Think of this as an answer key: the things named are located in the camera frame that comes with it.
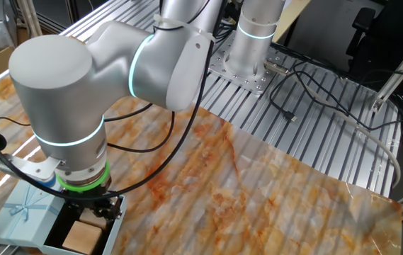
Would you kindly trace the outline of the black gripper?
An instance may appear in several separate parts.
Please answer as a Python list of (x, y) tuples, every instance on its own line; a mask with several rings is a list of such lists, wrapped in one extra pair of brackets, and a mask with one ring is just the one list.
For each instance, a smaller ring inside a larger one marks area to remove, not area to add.
[(96, 216), (107, 220), (117, 219), (121, 214), (119, 197), (107, 198), (111, 178), (98, 179), (91, 183), (75, 186), (62, 181), (62, 194), (68, 197), (67, 207), (73, 213), (82, 213), (81, 205), (96, 205)]

